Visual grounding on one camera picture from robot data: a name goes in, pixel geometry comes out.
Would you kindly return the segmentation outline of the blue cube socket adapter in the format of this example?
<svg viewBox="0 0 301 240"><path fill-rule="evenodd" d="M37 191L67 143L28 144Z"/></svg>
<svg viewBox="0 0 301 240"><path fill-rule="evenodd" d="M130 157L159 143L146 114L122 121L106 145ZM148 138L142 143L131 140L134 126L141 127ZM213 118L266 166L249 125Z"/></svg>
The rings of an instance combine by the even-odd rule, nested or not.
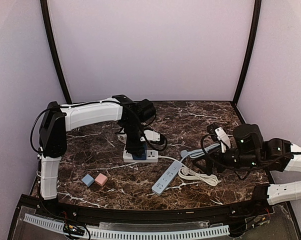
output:
<svg viewBox="0 0 301 240"><path fill-rule="evenodd" d="M132 154L132 159L137 161L145 161L147 159L147 148L144 148L136 154Z"/></svg>

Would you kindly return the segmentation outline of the pink plug adapter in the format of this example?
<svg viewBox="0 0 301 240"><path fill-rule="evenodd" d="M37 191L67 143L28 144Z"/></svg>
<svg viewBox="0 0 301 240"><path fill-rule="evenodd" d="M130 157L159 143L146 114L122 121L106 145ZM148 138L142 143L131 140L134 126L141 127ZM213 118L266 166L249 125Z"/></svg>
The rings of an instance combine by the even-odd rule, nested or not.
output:
<svg viewBox="0 0 301 240"><path fill-rule="evenodd" d="M103 187L107 181L108 177L102 173L99 173L98 176L94 179L94 182L101 187Z"/></svg>

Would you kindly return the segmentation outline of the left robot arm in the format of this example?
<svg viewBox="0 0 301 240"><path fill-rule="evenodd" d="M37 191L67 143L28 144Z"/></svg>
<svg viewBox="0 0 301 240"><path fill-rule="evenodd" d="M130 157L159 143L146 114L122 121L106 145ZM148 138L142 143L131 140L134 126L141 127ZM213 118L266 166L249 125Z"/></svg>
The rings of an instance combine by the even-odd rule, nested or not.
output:
<svg viewBox="0 0 301 240"><path fill-rule="evenodd" d="M156 163L159 152L148 149L151 142L160 141L160 134L143 126L155 117L154 104L144 99L135 102L125 95L78 104L50 102L38 119L39 147L35 149L39 159L40 196L44 200L57 198L59 164L67 151L66 133L87 125L115 121L123 130L126 163Z"/></svg>

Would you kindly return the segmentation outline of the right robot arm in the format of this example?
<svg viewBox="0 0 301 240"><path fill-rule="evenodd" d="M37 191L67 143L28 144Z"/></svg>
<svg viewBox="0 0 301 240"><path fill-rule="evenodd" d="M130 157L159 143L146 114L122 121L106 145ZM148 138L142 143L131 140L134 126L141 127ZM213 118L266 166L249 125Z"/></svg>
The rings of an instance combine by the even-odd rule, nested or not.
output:
<svg viewBox="0 0 301 240"><path fill-rule="evenodd" d="M217 146L211 150L202 147L201 154L192 163L209 176L213 170L218 173L230 170L236 175L244 172L245 176L240 180L245 180L251 172L259 170L301 173L301 147L281 138L265 141L257 124L243 123L235 127L232 132L235 146L232 146L223 128L211 124L207 131ZM270 206L300 200L301 180L257 185L251 199Z"/></svg>

